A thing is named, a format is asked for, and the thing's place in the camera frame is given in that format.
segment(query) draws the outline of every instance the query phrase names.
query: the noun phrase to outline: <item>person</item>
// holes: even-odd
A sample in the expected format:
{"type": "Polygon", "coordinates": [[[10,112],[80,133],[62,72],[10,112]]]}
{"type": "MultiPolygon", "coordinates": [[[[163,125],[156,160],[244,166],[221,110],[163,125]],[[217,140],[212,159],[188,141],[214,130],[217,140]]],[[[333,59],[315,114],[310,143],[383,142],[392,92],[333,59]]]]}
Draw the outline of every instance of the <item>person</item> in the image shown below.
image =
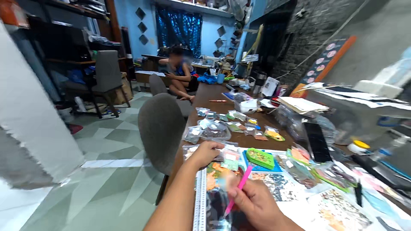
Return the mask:
{"type": "Polygon", "coordinates": [[[170,90],[176,95],[181,96],[181,100],[194,101],[195,96],[187,94],[189,92],[197,91],[199,82],[193,68],[183,61],[183,50],[180,47],[173,47],[170,51],[170,57],[167,59],[160,59],[160,65],[169,65],[174,73],[165,73],[166,77],[171,79],[170,90]]]}
{"type": "MultiPolygon", "coordinates": [[[[144,231],[188,231],[192,228],[196,173],[220,154],[216,149],[222,148],[224,144],[214,141],[205,141],[198,147],[178,170],[144,231]]],[[[281,212],[268,187],[260,180],[248,179],[242,190],[235,187],[228,194],[259,231],[303,231],[281,212]]]]}

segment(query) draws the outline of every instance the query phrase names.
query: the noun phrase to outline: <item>yellow lid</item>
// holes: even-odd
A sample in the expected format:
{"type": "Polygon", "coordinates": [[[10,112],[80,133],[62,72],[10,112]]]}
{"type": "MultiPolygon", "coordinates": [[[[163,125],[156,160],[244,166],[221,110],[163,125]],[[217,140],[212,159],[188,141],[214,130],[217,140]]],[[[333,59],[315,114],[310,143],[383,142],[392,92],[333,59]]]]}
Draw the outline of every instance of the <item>yellow lid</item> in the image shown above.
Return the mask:
{"type": "Polygon", "coordinates": [[[357,145],[358,147],[360,147],[360,148],[365,148],[365,149],[368,149],[368,148],[369,148],[369,145],[368,145],[368,144],[366,144],[366,143],[364,143],[364,142],[361,142],[361,141],[359,141],[359,140],[354,140],[353,143],[354,143],[355,145],[357,145]]]}

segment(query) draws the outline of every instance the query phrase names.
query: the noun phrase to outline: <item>diamond-shaped wall tile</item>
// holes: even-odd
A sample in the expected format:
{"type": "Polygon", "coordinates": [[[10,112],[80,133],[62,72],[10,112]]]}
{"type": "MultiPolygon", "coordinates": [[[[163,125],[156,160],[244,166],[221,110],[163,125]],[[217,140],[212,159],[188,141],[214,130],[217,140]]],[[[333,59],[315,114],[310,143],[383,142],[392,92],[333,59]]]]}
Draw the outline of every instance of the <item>diamond-shaped wall tile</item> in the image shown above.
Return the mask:
{"type": "Polygon", "coordinates": [[[139,29],[141,30],[142,33],[144,33],[147,30],[147,27],[144,25],[143,22],[140,22],[139,29]]]}
{"type": "Polygon", "coordinates": [[[138,9],[137,9],[136,15],[137,15],[141,20],[143,20],[143,18],[145,17],[145,13],[144,13],[144,11],[143,11],[141,8],[138,8],[138,9]]]}
{"type": "Polygon", "coordinates": [[[147,37],[144,36],[144,35],[141,35],[141,36],[139,37],[139,40],[140,40],[140,42],[141,42],[143,45],[146,45],[146,44],[148,43],[148,39],[147,39],[147,37]]]}
{"type": "Polygon", "coordinates": [[[215,41],[215,45],[217,46],[217,48],[220,48],[223,46],[223,41],[221,39],[217,39],[215,41]]]}
{"type": "Polygon", "coordinates": [[[226,29],[224,28],[223,25],[220,28],[218,28],[217,31],[220,37],[226,34],[226,29]]]}

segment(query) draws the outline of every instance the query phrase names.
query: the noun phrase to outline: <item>hand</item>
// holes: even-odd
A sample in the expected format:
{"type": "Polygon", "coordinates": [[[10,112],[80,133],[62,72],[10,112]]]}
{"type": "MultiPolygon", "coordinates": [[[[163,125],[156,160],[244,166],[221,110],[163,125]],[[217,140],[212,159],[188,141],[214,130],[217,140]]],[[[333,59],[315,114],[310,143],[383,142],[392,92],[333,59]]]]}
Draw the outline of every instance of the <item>hand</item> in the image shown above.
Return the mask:
{"type": "Polygon", "coordinates": [[[247,179],[242,190],[235,187],[228,193],[258,231],[303,230],[281,212],[261,180],[247,179]]]}
{"type": "Polygon", "coordinates": [[[224,144],[205,141],[197,148],[197,150],[190,156],[187,163],[193,164],[197,169],[207,166],[212,160],[220,155],[220,151],[216,149],[223,149],[224,144]]]}
{"type": "Polygon", "coordinates": [[[176,76],[175,76],[175,74],[173,74],[173,73],[164,73],[165,75],[166,75],[166,77],[167,78],[170,78],[170,79],[174,79],[176,76]]]}

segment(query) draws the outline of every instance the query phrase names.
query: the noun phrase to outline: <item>curtain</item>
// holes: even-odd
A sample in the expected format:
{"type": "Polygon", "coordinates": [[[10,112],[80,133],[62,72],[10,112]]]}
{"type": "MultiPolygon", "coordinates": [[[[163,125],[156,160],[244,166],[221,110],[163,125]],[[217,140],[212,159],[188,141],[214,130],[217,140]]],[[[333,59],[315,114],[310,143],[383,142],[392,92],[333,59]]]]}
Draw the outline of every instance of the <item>curtain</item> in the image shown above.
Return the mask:
{"type": "Polygon", "coordinates": [[[159,47],[182,44],[193,51],[195,58],[200,57],[203,25],[200,14],[156,6],[156,24],[159,47]]]}

